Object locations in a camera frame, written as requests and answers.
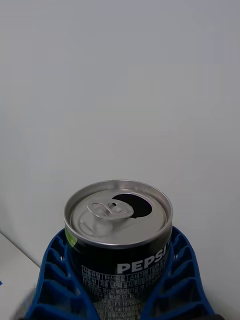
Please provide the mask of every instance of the silver can top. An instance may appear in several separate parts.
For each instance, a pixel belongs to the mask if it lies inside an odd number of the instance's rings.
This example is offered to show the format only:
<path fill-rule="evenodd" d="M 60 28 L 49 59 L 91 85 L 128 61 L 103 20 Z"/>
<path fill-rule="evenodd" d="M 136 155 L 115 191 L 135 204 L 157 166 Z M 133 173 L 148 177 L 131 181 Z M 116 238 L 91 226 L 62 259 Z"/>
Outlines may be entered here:
<path fill-rule="evenodd" d="M 77 192 L 65 207 L 64 220 L 69 232 L 86 243 L 126 248 L 147 243 L 172 228 L 172 216 L 171 203 L 157 189 L 111 180 Z"/>

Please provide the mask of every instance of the black can label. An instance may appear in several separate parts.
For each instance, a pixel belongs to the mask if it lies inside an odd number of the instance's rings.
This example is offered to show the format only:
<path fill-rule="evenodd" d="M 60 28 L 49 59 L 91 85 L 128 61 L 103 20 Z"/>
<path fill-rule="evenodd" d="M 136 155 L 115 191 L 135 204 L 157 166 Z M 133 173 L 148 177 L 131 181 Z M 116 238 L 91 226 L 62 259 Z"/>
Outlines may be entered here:
<path fill-rule="evenodd" d="M 161 278 L 168 244 L 155 255 L 131 263 L 118 263 L 117 274 L 97 272 L 81 266 L 82 281 L 94 297 L 102 320 L 139 319 L 154 284 Z"/>
<path fill-rule="evenodd" d="M 65 229 L 74 273 L 101 320 L 137 320 L 168 259 L 169 243 L 156 239 L 131 249 L 85 246 Z"/>

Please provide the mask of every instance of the green label detail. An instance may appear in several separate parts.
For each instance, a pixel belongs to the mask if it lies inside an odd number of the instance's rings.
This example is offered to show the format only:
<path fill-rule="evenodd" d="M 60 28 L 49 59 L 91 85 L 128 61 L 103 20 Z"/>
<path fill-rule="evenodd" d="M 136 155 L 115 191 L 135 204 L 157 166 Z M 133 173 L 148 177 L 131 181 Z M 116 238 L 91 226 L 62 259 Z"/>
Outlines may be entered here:
<path fill-rule="evenodd" d="M 68 241 L 69 245 L 70 245 L 71 247 L 74 247 L 75 244 L 76 244 L 77 241 L 78 241 L 77 238 L 76 238 L 74 235 L 72 235 L 72 234 L 68 231 L 67 228 L 65 228 L 65 235 L 66 235 L 66 238 L 67 238 L 67 241 Z"/>

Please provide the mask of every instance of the soda can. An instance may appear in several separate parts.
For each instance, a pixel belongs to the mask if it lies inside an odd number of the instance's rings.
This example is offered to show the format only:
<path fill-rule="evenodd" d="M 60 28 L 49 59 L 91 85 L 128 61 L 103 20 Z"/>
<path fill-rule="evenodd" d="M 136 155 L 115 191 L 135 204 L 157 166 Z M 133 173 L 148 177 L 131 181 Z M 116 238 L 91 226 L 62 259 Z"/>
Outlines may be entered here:
<path fill-rule="evenodd" d="M 136 181 L 98 182 L 68 200 L 68 255 L 102 320 L 139 319 L 166 267 L 172 218 L 169 199 Z"/>

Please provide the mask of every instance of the white background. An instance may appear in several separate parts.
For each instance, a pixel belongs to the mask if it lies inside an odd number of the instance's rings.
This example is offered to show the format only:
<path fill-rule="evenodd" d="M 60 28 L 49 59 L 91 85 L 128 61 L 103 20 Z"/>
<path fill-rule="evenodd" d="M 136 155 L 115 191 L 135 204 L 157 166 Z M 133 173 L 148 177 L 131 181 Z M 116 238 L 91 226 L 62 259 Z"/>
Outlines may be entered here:
<path fill-rule="evenodd" d="M 0 231 L 38 264 L 81 187 L 166 193 L 240 317 L 240 1 L 0 0 Z"/>

